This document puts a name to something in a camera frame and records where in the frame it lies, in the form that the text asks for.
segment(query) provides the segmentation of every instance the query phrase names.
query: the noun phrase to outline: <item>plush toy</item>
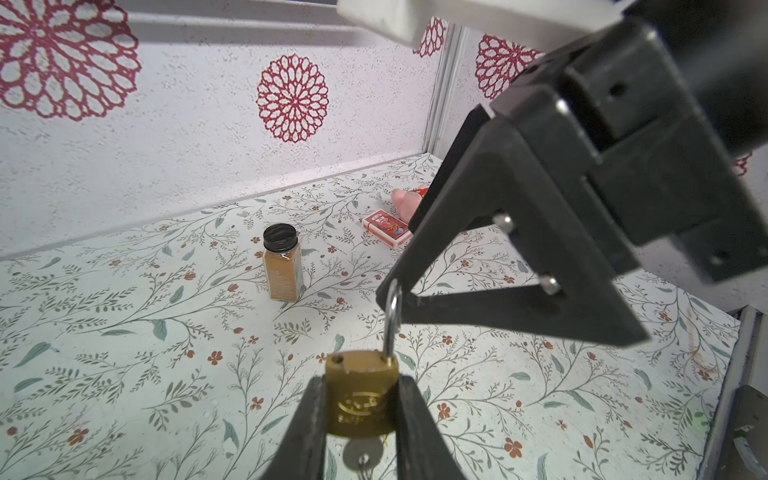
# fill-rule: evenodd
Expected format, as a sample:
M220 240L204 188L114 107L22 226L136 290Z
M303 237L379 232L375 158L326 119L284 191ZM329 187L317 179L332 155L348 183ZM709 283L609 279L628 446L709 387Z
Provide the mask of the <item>plush toy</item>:
M408 223L416 212L422 198L427 193L429 185L419 185L416 190L406 192L405 190L395 189L392 192L392 204L397 209L397 215L400 220Z

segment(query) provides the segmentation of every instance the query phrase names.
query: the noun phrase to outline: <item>floral tabletop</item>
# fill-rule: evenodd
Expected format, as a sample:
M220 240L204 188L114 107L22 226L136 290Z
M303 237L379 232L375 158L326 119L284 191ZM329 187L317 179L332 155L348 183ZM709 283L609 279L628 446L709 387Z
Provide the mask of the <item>floral tabletop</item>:
M0 264L0 479L259 478L327 356L382 344L398 252L360 221L429 183L420 155ZM300 232L306 289L269 300L265 226ZM535 275L494 227L456 237L421 294ZM694 478L738 323L649 273L616 281L630 349L404 325L396 350L467 478ZM372 470L395 478L394 441ZM329 438L326 478L355 478Z

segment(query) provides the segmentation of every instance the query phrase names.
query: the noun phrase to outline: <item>padlock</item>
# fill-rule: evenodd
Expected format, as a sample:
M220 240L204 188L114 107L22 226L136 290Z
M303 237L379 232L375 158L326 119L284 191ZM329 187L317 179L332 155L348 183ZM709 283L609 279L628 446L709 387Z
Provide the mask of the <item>padlock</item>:
M399 367L394 344L401 298L399 285L393 280L384 315L382 352L353 350L328 358L328 433L362 438L395 431Z

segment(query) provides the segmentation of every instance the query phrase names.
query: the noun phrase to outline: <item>black jar lid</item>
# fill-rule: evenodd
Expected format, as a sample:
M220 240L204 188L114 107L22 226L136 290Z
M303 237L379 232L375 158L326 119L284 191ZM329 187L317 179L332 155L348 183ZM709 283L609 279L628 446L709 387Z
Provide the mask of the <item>black jar lid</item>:
M270 252L282 253L299 243L296 229L288 223L275 223L264 230L264 247Z

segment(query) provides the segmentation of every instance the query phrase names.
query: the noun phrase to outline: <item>screw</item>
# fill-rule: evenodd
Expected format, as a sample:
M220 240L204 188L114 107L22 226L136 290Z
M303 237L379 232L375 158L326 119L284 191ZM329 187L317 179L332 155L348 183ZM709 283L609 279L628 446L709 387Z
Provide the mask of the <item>screw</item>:
M558 283L557 279L555 279L552 275L548 275L546 273L544 275L540 275L538 281L541 285L541 289L544 290L544 293L547 295L555 295L560 291L560 283Z
M509 214L505 212L499 212L494 215L493 223L495 223L496 226L502 229L502 232L506 233L507 235L509 235L515 229L515 224L512 223L512 217L510 217Z

